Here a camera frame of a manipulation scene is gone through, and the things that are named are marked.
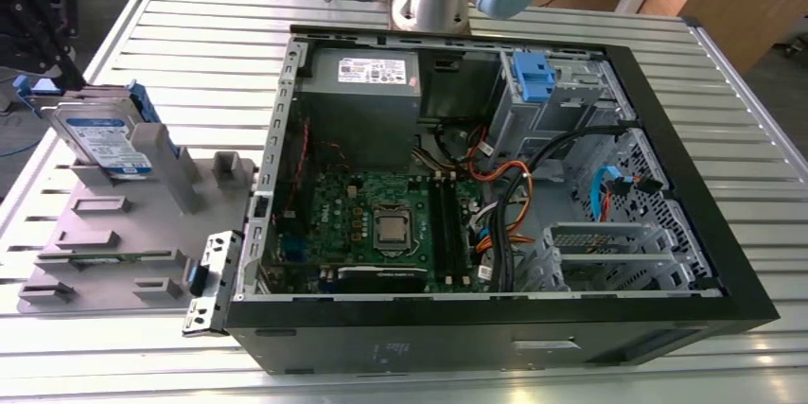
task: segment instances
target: green circuit board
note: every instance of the green circuit board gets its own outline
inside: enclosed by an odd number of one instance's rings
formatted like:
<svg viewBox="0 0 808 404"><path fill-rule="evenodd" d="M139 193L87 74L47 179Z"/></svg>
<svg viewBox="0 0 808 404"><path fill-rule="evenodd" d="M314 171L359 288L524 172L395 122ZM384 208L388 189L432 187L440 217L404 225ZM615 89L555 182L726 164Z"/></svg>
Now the green circuit board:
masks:
<svg viewBox="0 0 808 404"><path fill-rule="evenodd" d="M447 283L436 273L434 252L434 225L426 176L384 172L326 173L318 177L311 215L311 230L306 239L306 252L298 257L300 264L320 268L346 265L416 267L428 271L430 291L474 291L476 280ZM456 208L460 226L470 219L468 205L479 201L480 190L475 182L451 182L458 196ZM379 213L392 213L399 222L407 217L408 247L386 251L378 240ZM459 229L467 250L466 230ZM471 275L471 261L464 266Z"/></svg>

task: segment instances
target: motherboard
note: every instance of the motherboard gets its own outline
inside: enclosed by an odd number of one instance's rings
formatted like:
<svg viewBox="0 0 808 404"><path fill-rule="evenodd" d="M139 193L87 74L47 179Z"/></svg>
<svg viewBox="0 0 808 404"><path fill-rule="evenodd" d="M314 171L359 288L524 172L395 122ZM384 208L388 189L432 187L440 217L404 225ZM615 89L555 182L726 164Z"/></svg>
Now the motherboard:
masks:
<svg viewBox="0 0 808 404"><path fill-rule="evenodd" d="M282 261L264 266L270 291L475 291L466 226L479 184L454 175L330 172L314 193L308 234L283 235Z"/></svg>

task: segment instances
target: floor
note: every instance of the floor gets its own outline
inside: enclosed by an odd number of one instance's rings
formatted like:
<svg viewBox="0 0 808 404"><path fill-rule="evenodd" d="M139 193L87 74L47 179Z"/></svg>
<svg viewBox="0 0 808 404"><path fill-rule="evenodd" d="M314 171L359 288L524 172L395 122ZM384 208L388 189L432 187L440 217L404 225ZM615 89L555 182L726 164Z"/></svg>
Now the floor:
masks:
<svg viewBox="0 0 808 404"><path fill-rule="evenodd" d="M80 0L82 37L74 43L78 63L87 66L96 48L128 0ZM12 73L0 73L0 96L8 95L11 83L4 81ZM747 75L750 87L770 108L775 119L791 135L796 146L808 152L808 59L787 60L774 50ZM0 199L12 187L16 175L26 166L34 148L4 157L10 151L31 146L42 137L47 127L31 112L14 110L0 114Z"/></svg>

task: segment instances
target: gray plastic block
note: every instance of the gray plastic block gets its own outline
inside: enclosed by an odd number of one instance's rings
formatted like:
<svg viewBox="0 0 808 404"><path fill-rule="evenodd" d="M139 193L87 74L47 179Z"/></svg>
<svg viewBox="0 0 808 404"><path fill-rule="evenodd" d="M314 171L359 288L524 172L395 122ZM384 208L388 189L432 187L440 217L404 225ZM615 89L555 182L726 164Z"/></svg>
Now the gray plastic block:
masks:
<svg viewBox="0 0 808 404"><path fill-rule="evenodd" d="M115 246L118 243L118 234L111 230L71 230L58 231L56 241L54 244L60 248L100 248L104 246Z"/></svg>
<svg viewBox="0 0 808 404"><path fill-rule="evenodd" d="M218 151L214 155L214 178L220 188L239 187L250 184L248 173L242 166L239 153Z"/></svg>
<svg viewBox="0 0 808 404"><path fill-rule="evenodd" d="M156 270L166 269L167 267L179 267L184 270L188 264L188 256L180 250L147 252L140 262Z"/></svg>
<svg viewBox="0 0 808 404"><path fill-rule="evenodd" d="M188 154L188 148L186 147L180 147L179 148L179 165L182 166L182 170L186 173L186 177L188 177L188 180L191 182L196 182L198 179L200 178L200 173L198 171L198 167L194 165L194 159L191 158L191 155Z"/></svg>
<svg viewBox="0 0 808 404"><path fill-rule="evenodd" d="M152 302L176 301L183 295L178 283L170 278L138 278L134 280L135 289L132 293L142 300Z"/></svg>
<svg viewBox="0 0 808 404"><path fill-rule="evenodd" d="M76 264L68 258L51 259L51 258L43 258L42 255L39 256L39 259L35 261L35 265L38 267L40 267L50 274L55 274L59 272L79 271L82 269L79 264Z"/></svg>
<svg viewBox="0 0 808 404"><path fill-rule="evenodd" d="M79 180L83 181L84 185L92 186L112 186L114 181L110 179L106 171L98 165L83 165L79 161L74 162L70 167Z"/></svg>
<svg viewBox="0 0 808 404"><path fill-rule="evenodd" d="M23 286L23 290L19 293L19 297L24 300L23 307L28 305L59 305L63 307L76 292L59 280L51 278L44 280L40 284Z"/></svg>
<svg viewBox="0 0 808 404"><path fill-rule="evenodd" d="M79 215L104 214L108 212L127 213L130 201L124 196L104 196L80 198L74 201L71 209Z"/></svg>
<svg viewBox="0 0 808 404"><path fill-rule="evenodd" d="M168 188L182 213L194 213L200 199L194 190L192 179L183 170L180 159L170 147L168 129L162 123L139 123L131 134L131 145L152 163L152 174Z"/></svg>

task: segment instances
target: hard drive label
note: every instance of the hard drive label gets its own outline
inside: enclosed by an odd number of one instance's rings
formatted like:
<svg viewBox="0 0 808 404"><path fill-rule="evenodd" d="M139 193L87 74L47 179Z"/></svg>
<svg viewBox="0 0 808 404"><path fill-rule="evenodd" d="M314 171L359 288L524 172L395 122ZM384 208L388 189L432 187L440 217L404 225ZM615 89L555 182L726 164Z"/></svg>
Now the hard drive label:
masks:
<svg viewBox="0 0 808 404"><path fill-rule="evenodd" d="M118 118L68 118L74 137L99 166L123 179L142 179L152 172L152 163L131 145L130 128Z"/></svg>

